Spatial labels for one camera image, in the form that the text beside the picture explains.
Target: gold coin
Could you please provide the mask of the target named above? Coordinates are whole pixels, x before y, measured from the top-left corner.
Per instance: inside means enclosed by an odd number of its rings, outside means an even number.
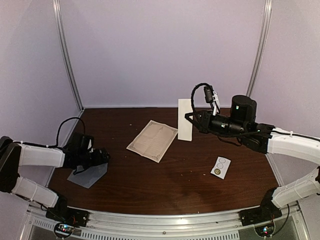
[[[220,169],[216,168],[216,169],[214,170],[214,173],[217,174],[217,175],[219,175],[219,174],[221,173],[221,171],[220,171]]]

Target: card with circles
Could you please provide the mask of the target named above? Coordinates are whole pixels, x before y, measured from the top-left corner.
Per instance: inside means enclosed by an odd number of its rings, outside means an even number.
[[[218,156],[210,173],[216,175],[218,178],[225,179],[230,163],[231,161],[229,159]]]

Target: circle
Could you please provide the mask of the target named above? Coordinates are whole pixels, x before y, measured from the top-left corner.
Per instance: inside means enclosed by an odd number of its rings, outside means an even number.
[[[218,169],[223,169],[223,168],[224,168],[224,165],[223,165],[222,163],[218,163],[218,164],[216,165],[216,167],[217,167]]]
[[[219,174],[221,173],[221,171],[220,171],[220,169],[216,168],[216,169],[214,170],[214,173],[217,174],[217,175],[219,175]]]

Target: wooden table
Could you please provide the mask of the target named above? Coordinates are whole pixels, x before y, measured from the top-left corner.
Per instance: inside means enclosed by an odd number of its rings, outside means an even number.
[[[71,170],[57,168],[49,187],[72,207],[175,215],[257,206],[268,189],[278,186],[264,154],[196,129],[192,142],[175,139],[160,163],[126,150],[150,120],[176,128],[177,118],[177,108],[86,109],[82,119],[94,147],[105,147],[112,157],[108,172],[86,189],[67,181]],[[224,180],[210,174],[218,156],[231,160]]]

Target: coin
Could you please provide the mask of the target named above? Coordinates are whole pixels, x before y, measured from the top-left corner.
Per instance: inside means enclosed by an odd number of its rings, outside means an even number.
[[[219,175],[219,174],[221,173],[221,171],[220,171],[220,169],[216,168],[216,169],[214,170],[214,173],[217,174],[217,175]]]

